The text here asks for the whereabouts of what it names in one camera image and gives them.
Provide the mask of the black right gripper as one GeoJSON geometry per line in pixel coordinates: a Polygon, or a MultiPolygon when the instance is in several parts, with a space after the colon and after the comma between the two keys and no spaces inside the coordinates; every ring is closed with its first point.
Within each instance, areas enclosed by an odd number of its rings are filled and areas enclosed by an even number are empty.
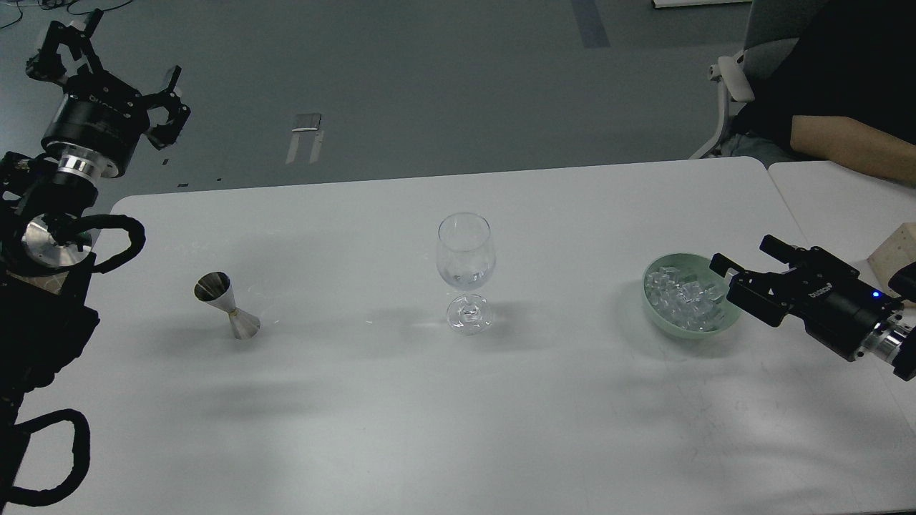
{"type": "Polygon", "coordinates": [[[873,354],[884,362],[904,356],[902,301],[858,280],[828,278],[827,251],[796,247],[765,235],[759,249],[794,268],[788,273],[753,273],[721,253],[709,268],[730,281],[727,300],[744,312],[778,327],[792,315],[807,335],[848,362],[873,354]]]}

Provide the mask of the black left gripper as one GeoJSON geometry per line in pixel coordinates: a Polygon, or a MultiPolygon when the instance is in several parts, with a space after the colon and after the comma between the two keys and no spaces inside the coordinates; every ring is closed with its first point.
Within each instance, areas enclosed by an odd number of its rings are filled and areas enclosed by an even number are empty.
{"type": "Polygon", "coordinates": [[[62,156],[66,146],[94,151],[106,159],[102,176],[120,178],[127,172],[141,134],[156,150],[177,142],[190,107],[181,100],[177,83],[182,72],[173,66],[158,92],[141,95],[105,71],[91,38],[104,11],[94,9],[69,25],[52,21],[39,40],[36,54],[26,60],[26,75],[59,85],[62,101],[42,137],[42,149],[62,156]],[[150,114],[164,109],[166,120],[150,126],[150,114]]]}

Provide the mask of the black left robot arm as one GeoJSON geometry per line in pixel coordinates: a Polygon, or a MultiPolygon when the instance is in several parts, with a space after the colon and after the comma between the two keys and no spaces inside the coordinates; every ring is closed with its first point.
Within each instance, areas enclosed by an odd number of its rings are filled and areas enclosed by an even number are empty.
{"type": "Polygon", "coordinates": [[[140,221],[88,215],[99,180],[127,172],[146,137],[174,144],[190,117],[177,91],[180,66],[162,90],[143,94],[102,66],[91,38],[104,10],[82,22],[53,21],[26,63],[32,79],[62,88],[62,102],[42,138],[42,153],[2,157],[2,505],[49,506],[72,495],[89,471],[86,416],[60,408],[19,420],[25,395],[52,384],[82,354],[100,323],[87,306],[89,283],[136,258],[146,245],[140,221]],[[49,489],[14,483],[37,431],[71,424],[72,467],[49,489]]]}

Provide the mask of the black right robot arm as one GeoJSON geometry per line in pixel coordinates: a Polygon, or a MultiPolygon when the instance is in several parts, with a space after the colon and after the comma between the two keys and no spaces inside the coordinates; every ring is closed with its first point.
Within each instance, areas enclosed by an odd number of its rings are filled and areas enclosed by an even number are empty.
{"type": "Polygon", "coordinates": [[[887,293],[864,283],[856,268],[824,248],[795,247],[772,235],[759,248],[789,269],[757,273],[713,255],[709,268],[726,280],[730,303],[771,327],[791,314],[840,358],[854,362],[873,354],[890,364],[896,377],[914,378],[914,328],[902,320],[905,301],[915,296],[913,263],[890,278],[893,293],[887,293]]]}

